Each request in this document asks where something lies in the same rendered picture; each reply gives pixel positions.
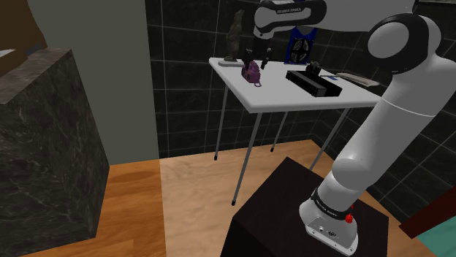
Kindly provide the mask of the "dark bear statue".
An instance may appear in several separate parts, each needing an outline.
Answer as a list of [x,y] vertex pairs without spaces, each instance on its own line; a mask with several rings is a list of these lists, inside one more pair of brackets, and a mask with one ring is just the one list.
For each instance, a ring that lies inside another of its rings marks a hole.
[[242,67],[243,63],[237,60],[240,49],[240,35],[242,33],[242,19],[245,11],[238,10],[235,13],[233,24],[230,26],[229,32],[226,35],[226,44],[228,55],[219,61],[219,66],[226,67]]

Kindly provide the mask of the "brown wooden cabinet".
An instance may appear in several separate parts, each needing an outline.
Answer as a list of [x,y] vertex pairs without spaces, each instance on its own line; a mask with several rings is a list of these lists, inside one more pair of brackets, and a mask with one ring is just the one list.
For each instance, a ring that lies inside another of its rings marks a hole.
[[0,0],[0,77],[47,48],[27,0]]

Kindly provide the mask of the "purple handbag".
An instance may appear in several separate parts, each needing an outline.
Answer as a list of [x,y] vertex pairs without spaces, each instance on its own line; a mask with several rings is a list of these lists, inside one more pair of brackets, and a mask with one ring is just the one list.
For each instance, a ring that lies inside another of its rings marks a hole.
[[255,61],[251,61],[248,65],[243,65],[241,69],[242,77],[248,82],[253,84],[255,87],[261,87],[260,83],[260,70]]

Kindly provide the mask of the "white table with metal legs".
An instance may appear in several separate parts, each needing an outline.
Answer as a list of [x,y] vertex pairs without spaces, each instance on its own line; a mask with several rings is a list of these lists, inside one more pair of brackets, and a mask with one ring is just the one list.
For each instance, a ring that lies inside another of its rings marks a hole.
[[263,113],[343,109],[344,112],[339,118],[339,120],[343,120],[350,109],[373,107],[380,99],[376,94],[345,80],[337,80],[335,82],[337,86],[342,88],[339,96],[314,97],[285,78],[288,70],[304,70],[304,66],[284,64],[277,61],[269,62],[265,70],[261,72],[261,85],[256,87],[248,83],[241,76],[240,67],[220,66],[220,60],[220,58],[210,58],[209,64],[226,84],[224,91],[232,91],[249,113],[256,114],[256,121],[251,133],[232,205],[236,203]]

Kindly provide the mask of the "dark red furniture with teal top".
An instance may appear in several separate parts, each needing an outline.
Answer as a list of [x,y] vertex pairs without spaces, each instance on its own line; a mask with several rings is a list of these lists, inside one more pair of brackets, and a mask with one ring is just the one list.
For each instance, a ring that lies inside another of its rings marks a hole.
[[456,186],[399,225],[436,257],[456,257]]

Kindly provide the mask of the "blue box with round print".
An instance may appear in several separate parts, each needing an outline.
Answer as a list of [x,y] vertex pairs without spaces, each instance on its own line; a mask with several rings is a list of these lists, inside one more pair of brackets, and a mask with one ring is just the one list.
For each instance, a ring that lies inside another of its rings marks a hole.
[[317,28],[296,26],[292,29],[285,64],[304,65],[308,63],[308,59],[316,38]]

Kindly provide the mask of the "dark robot stand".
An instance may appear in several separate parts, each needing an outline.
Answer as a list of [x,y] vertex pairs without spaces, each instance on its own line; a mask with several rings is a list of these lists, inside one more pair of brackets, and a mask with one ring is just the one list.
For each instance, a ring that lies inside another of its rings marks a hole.
[[[323,178],[285,158],[233,216],[220,257],[346,257],[308,235],[299,216]],[[389,218],[354,203],[359,243],[349,257],[387,257]]]

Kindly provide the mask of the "long black box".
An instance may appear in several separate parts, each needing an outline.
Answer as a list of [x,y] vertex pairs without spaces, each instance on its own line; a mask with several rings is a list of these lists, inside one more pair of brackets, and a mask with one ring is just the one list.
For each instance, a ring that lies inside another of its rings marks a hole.
[[336,84],[305,70],[289,70],[286,79],[314,97],[336,97],[342,91]]

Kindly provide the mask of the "dark marble counter block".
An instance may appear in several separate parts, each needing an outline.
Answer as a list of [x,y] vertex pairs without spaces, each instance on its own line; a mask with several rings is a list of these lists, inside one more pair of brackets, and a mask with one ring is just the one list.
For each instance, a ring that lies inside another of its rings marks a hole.
[[0,77],[0,257],[94,238],[109,170],[71,50]]

